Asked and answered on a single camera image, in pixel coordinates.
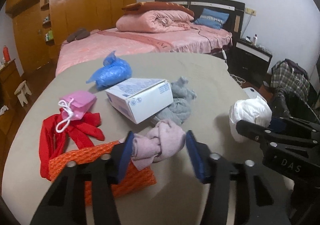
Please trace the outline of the blue plastic bag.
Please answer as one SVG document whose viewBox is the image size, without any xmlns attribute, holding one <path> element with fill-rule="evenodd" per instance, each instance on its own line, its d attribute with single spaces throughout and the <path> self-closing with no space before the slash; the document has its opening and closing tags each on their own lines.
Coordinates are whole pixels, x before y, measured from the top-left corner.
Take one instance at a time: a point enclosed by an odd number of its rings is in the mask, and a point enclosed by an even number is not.
<svg viewBox="0 0 320 225">
<path fill-rule="evenodd" d="M 86 84 L 95 82 L 98 90 L 110 88 L 132 77 L 129 63 L 115 55 L 112 51 L 103 61 L 103 67 L 97 69 Z"/>
</svg>

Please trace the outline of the orange bubble wrap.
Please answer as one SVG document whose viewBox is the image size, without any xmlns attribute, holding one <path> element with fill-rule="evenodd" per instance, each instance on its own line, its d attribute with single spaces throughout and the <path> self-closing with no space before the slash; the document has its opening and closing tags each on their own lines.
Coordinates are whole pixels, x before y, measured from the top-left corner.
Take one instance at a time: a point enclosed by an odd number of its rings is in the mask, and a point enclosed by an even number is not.
<svg viewBox="0 0 320 225">
<path fill-rule="evenodd" d="M 128 163 L 125 177 L 120 183 L 112 185 L 107 181 L 108 175 L 104 166 L 106 161 L 100 157 L 103 154 L 110 154 L 114 146 L 119 143 L 116 140 L 107 144 L 72 150 L 50 159 L 48 164 L 50 180 L 54 182 L 70 161 L 84 165 L 82 171 L 86 180 L 84 198 L 87 206 L 92 205 L 97 191 L 102 189 L 108 188 L 114 198 L 118 198 L 155 185 L 157 181 L 151 168 L 147 166 L 143 170 L 138 170 L 131 161 Z"/>
</svg>

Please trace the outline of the pink sock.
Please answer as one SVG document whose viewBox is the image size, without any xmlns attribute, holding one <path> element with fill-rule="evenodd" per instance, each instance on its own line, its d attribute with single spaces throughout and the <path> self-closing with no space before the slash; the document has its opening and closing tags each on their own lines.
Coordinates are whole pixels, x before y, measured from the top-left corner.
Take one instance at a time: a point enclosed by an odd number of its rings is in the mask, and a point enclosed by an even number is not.
<svg viewBox="0 0 320 225">
<path fill-rule="evenodd" d="M 174 156 L 185 145 L 185 132 L 172 120 L 159 121 L 146 135 L 134 134 L 131 161 L 138 170 Z"/>
</svg>

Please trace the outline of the red cloth strip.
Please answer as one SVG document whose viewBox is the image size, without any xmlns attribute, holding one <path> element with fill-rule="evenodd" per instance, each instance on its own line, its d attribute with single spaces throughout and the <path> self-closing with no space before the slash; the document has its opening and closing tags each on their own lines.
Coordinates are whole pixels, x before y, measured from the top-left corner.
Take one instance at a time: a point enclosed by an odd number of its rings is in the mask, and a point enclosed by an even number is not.
<svg viewBox="0 0 320 225">
<path fill-rule="evenodd" d="M 62 114 L 54 114 L 42 122 L 39 139 L 40 175 L 50 180 L 49 161 L 62 155 L 67 142 L 71 139 L 78 149 L 93 147 L 91 137 L 103 141 L 105 136 L 99 129 L 101 116 L 99 113 L 87 112 L 81 120 L 72 120 L 67 128 L 58 133 L 57 124 L 62 121 Z"/>
</svg>

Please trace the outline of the plaid cloth covered chair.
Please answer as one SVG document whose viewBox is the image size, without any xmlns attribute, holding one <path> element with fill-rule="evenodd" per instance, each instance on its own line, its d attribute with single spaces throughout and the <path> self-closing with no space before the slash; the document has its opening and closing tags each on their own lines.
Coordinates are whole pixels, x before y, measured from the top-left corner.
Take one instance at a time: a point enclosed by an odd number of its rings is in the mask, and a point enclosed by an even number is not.
<svg viewBox="0 0 320 225">
<path fill-rule="evenodd" d="M 301 100 L 313 106 L 317 92 L 309 81 L 309 75 L 302 67 L 290 59 L 278 61 L 271 69 L 271 88 L 283 88 L 293 92 Z"/>
</svg>

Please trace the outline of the white bathroom scale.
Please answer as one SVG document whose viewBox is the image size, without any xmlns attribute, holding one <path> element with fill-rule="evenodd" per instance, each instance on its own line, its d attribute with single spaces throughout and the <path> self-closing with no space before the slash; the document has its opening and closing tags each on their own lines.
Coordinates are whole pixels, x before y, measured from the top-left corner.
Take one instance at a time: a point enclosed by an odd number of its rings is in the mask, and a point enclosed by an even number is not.
<svg viewBox="0 0 320 225">
<path fill-rule="evenodd" d="M 264 100 L 263 96 L 259 94 L 259 92 L 257 92 L 257 90 L 254 89 L 253 87 L 246 87 L 246 88 L 243 88 L 243 90 L 248 96 L 248 98 L 250 99 L 260 97 L 262 100 Z"/>
</svg>

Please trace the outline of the blue pillow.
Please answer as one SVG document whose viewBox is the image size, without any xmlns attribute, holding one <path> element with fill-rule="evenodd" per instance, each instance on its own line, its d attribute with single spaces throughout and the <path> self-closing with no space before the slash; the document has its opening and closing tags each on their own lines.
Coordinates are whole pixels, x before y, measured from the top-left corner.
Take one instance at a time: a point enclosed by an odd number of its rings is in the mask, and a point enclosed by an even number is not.
<svg viewBox="0 0 320 225">
<path fill-rule="evenodd" d="M 212 29 L 219 30 L 227 22 L 228 18 L 228 13 L 217 12 L 210 9 L 203 9 L 200 17 L 195 20 L 194 24 L 203 25 Z"/>
</svg>

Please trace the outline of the white plastic bag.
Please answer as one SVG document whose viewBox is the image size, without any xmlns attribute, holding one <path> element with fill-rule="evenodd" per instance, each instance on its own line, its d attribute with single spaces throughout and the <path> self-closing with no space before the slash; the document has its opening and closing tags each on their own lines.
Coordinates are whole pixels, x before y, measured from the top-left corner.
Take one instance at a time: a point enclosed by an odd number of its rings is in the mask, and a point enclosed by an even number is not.
<svg viewBox="0 0 320 225">
<path fill-rule="evenodd" d="M 257 96 L 246 100 L 236 101 L 229 110 L 229 126 L 232 137 L 238 143 L 244 143 L 248 139 L 236 131 L 236 124 L 245 120 L 253 124 L 268 127 L 272 119 L 272 111 L 267 102 Z"/>
</svg>

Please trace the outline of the wooden wardrobe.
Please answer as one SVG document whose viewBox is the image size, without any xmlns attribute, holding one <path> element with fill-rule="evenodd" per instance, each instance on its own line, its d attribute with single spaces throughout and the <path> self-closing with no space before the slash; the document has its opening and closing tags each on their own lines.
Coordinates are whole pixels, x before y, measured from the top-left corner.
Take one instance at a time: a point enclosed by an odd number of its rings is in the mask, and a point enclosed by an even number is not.
<svg viewBox="0 0 320 225">
<path fill-rule="evenodd" d="M 7 0 L 17 53 L 28 75 L 57 61 L 63 41 L 81 27 L 109 29 L 136 0 Z"/>
</svg>

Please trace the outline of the small white stool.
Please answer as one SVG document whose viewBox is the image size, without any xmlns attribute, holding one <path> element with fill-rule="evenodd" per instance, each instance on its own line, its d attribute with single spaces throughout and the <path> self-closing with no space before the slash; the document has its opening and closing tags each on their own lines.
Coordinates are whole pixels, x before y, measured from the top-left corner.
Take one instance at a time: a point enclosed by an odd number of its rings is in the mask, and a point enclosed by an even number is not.
<svg viewBox="0 0 320 225">
<path fill-rule="evenodd" d="M 29 89 L 26 81 L 23 81 L 20 83 L 20 85 L 15 90 L 14 95 L 17 96 L 18 101 L 20 102 L 22 107 L 24 107 L 25 104 L 28 104 L 28 100 L 26 98 L 26 95 L 31 96 L 32 92 Z"/>
</svg>

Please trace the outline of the brown folded blanket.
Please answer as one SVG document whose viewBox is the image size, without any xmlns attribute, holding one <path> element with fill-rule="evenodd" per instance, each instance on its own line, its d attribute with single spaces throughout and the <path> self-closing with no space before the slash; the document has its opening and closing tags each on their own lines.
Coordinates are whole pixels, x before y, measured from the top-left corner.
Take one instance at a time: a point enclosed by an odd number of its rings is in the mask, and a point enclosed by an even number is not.
<svg viewBox="0 0 320 225">
<path fill-rule="evenodd" d="M 144 1 L 126 5 L 122 8 L 124 14 L 143 14 L 148 11 L 183 11 L 194 17 L 194 12 L 180 4 L 164 2 L 164 1 Z"/>
</svg>

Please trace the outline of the bed with pink sheet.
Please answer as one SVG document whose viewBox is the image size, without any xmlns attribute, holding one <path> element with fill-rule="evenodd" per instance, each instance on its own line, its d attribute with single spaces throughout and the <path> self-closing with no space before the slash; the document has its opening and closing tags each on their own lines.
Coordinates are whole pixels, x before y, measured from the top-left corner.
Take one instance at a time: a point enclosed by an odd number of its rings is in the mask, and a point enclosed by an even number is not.
<svg viewBox="0 0 320 225">
<path fill-rule="evenodd" d="M 94 30 L 81 40 L 64 41 L 57 61 L 56 75 L 71 66 L 105 58 L 149 52 L 209 54 L 232 46 L 233 35 L 224 30 L 191 24 L 191 29 L 167 33 L 120 32 L 118 29 Z"/>
</svg>

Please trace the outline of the white cardboard box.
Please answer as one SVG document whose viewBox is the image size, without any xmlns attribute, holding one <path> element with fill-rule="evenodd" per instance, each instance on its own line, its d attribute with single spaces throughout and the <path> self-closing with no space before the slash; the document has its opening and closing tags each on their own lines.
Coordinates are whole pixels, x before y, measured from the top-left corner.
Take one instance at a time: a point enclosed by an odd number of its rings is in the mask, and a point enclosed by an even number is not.
<svg viewBox="0 0 320 225">
<path fill-rule="evenodd" d="M 169 81 L 155 78 L 129 78 L 105 90 L 116 110 L 140 124 L 173 103 Z"/>
</svg>

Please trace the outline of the pink drawstring pouch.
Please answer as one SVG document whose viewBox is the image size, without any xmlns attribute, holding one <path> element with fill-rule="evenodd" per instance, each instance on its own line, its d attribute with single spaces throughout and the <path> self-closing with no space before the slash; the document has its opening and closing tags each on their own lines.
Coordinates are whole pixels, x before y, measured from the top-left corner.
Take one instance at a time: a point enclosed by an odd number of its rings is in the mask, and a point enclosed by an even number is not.
<svg viewBox="0 0 320 225">
<path fill-rule="evenodd" d="M 62 109 L 62 120 L 56 125 L 56 132 L 62 133 L 71 121 L 81 120 L 96 100 L 96 95 L 82 90 L 61 97 L 58 106 Z"/>
</svg>

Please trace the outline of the grey sock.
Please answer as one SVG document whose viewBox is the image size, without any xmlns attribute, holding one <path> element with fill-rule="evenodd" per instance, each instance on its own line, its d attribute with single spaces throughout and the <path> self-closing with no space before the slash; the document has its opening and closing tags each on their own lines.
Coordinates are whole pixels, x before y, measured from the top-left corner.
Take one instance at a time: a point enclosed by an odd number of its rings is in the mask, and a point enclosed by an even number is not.
<svg viewBox="0 0 320 225">
<path fill-rule="evenodd" d="M 157 124 L 160 120 L 169 119 L 181 126 L 191 115 L 191 102 L 196 99 L 194 90 L 187 88 L 188 80 L 180 77 L 177 81 L 170 83 L 173 102 L 160 112 L 156 113 L 151 120 Z"/>
</svg>

